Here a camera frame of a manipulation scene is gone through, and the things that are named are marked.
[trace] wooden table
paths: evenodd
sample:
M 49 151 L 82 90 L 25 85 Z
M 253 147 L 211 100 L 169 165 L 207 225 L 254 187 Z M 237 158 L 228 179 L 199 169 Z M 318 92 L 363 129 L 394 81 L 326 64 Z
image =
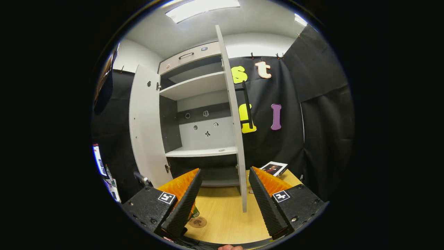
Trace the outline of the wooden table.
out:
M 247 188 L 250 187 L 249 172 L 246 171 Z M 286 170 L 280 178 L 292 186 L 301 184 L 290 170 Z M 247 193 L 247 212 L 242 212 L 239 187 L 201 187 L 196 207 L 207 224 L 201 228 L 187 224 L 187 237 L 221 244 L 242 244 L 270 238 L 254 194 Z

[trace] drawer handle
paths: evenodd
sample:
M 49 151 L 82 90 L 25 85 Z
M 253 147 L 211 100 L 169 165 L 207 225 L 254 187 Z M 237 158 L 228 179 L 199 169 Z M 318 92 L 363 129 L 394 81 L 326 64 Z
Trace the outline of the drawer handle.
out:
M 191 54 L 191 55 L 194 55 L 194 52 L 190 52 L 190 53 L 188 53 L 188 54 L 185 54 L 185 55 L 179 56 L 179 60 L 182 59 L 182 57 L 184 57 L 184 56 L 186 56 L 186 55 L 190 55 L 190 54 Z

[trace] ceiling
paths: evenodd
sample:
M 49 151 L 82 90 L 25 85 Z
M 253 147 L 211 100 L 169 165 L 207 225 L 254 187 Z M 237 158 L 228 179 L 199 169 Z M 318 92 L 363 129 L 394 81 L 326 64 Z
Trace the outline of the ceiling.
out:
M 294 21 L 294 12 L 268 0 L 239 0 L 239 8 L 212 10 L 190 17 L 178 24 L 165 15 L 190 0 L 159 8 L 137 24 L 125 37 L 163 59 L 204 41 L 216 40 L 215 25 L 222 35 L 246 32 L 271 33 L 296 39 L 304 26 Z

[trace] cabinet handle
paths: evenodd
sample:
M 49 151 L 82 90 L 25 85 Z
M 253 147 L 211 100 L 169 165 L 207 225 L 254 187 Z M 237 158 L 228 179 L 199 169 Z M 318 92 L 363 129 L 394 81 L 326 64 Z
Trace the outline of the cabinet handle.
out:
M 184 57 L 184 56 L 186 56 L 186 55 L 190 55 L 190 54 L 191 54 L 191 55 L 194 55 L 194 52 L 190 52 L 190 53 L 188 53 L 188 54 L 185 54 L 185 55 L 181 55 L 181 56 L 179 56 L 179 60 L 182 59 L 182 57 Z
M 253 128 L 253 118 L 251 117 L 250 101 L 248 100 L 248 93 L 247 93 L 247 88 L 245 86 L 245 81 L 242 81 L 242 87 L 235 88 L 234 90 L 235 91 L 243 91 L 244 92 L 244 98 L 245 98 L 245 104 L 246 104 L 246 108 L 247 108 L 248 120 L 242 120 L 241 124 L 248 123 L 250 129 L 252 129 Z

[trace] black foam pad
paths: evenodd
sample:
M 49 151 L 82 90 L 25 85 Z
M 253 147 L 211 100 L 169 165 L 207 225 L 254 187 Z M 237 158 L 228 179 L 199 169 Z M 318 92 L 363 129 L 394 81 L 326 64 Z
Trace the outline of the black foam pad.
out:
M 161 228 L 173 237 L 179 238 L 184 226 L 188 222 L 188 216 L 202 184 L 200 172 L 201 170 L 199 169 L 177 207 L 161 225 Z
M 261 210 L 262 218 L 264 219 L 268 234 L 273 239 L 277 239 L 282 235 L 285 235 L 288 227 L 287 222 L 280 214 L 278 208 L 252 167 L 250 168 L 249 181 L 251 188 L 253 189 L 254 197 L 256 198 L 259 209 Z

